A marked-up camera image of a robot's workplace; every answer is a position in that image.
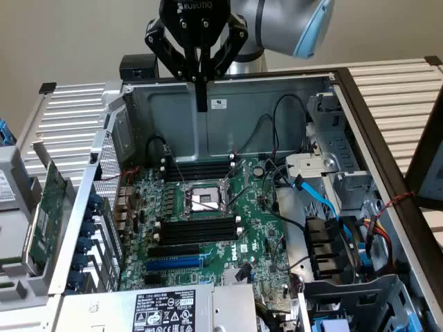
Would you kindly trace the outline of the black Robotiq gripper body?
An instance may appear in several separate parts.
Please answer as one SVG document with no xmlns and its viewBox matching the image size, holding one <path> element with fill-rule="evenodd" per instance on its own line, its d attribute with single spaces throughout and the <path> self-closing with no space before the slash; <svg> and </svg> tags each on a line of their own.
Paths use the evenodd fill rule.
<svg viewBox="0 0 443 332">
<path fill-rule="evenodd" d="M 159 15 L 182 48 L 211 47 L 230 17 L 230 1 L 162 1 Z"/>
</svg>

